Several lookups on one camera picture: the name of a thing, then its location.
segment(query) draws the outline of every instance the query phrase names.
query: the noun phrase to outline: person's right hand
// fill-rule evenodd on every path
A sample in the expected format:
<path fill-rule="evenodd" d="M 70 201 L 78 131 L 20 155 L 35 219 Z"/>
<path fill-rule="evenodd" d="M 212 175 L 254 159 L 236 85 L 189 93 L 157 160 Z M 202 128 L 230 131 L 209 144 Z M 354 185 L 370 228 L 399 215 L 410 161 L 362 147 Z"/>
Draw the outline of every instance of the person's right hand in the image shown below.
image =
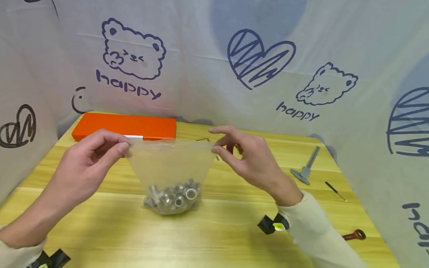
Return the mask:
<path fill-rule="evenodd" d="M 225 134 L 212 152 L 248 183 L 266 191 L 280 206 L 292 206 L 302 200 L 301 191 L 280 169 L 263 137 L 244 133 L 234 126 L 217 126 L 208 131 Z M 241 160 L 233 155 L 234 147 L 242 155 Z"/>

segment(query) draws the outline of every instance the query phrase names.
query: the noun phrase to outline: wooden table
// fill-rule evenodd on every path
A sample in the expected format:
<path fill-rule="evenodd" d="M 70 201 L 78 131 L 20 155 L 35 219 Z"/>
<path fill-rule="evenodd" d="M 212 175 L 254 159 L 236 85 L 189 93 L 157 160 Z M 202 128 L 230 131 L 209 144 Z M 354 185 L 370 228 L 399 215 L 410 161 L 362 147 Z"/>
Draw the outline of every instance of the wooden table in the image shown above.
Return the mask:
<path fill-rule="evenodd" d="M 64 151 L 75 142 L 71 132 L 79 119 L 49 151 L 0 209 L 0 224 L 15 219 L 41 193 Z M 208 126 L 177 123 L 178 139 L 209 137 Z M 272 133 L 264 136 L 277 162 L 290 176 L 300 169 L 315 146 L 311 185 L 297 181 L 319 201 L 340 234 L 362 229 L 364 241 L 350 245 L 369 267 L 398 267 L 394 257 L 352 192 L 326 147 L 317 139 Z M 325 181 L 347 200 L 344 202 Z M 214 161 L 197 211 L 160 216 L 142 209 L 144 190 L 128 161 L 121 159 L 97 193 L 62 219 L 48 236 L 45 250 L 63 249 L 71 258 L 66 267 L 312 267 L 287 232 L 265 235 L 257 223 L 273 218 L 277 208 L 268 194 L 247 184 L 222 160 Z"/>

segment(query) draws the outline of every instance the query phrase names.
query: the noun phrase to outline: orange box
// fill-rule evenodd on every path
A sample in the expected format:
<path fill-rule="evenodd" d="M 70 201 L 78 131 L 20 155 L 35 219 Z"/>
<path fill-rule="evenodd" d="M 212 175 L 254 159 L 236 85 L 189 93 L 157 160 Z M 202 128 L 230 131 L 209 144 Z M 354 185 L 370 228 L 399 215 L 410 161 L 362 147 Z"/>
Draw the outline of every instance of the orange box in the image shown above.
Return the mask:
<path fill-rule="evenodd" d="M 122 114 L 86 113 L 72 132 L 75 141 L 104 128 L 122 135 L 139 135 L 144 140 L 175 139 L 176 119 Z"/>

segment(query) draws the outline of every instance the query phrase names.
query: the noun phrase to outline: yellow label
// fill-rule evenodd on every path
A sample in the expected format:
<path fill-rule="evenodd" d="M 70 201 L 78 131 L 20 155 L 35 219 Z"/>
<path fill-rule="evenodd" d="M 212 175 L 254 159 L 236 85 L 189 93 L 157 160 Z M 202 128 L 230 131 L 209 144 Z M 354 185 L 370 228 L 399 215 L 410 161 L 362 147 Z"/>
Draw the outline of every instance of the yellow label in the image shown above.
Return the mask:
<path fill-rule="evenodd" d="M 282 223 L 273 223 L 272 225 L 274 226 L 274 229 L 276 231 L 280 231 L 280 232 L 286 231 L 286 228 Z"/>

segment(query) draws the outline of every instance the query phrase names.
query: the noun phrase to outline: plastic bag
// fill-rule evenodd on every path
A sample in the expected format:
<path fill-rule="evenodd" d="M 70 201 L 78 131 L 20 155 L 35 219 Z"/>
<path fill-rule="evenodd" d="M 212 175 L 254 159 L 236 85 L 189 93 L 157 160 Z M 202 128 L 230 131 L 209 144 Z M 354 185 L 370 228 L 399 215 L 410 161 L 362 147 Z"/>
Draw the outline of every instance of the plastic bag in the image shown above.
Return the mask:
<path fill-rule="evenodd" d="M 215 158 L 213 143 L 168 139 L 133 143 L 126 157 L 146 190 L 143 205 L 159 214 L 196 209 Z"/>

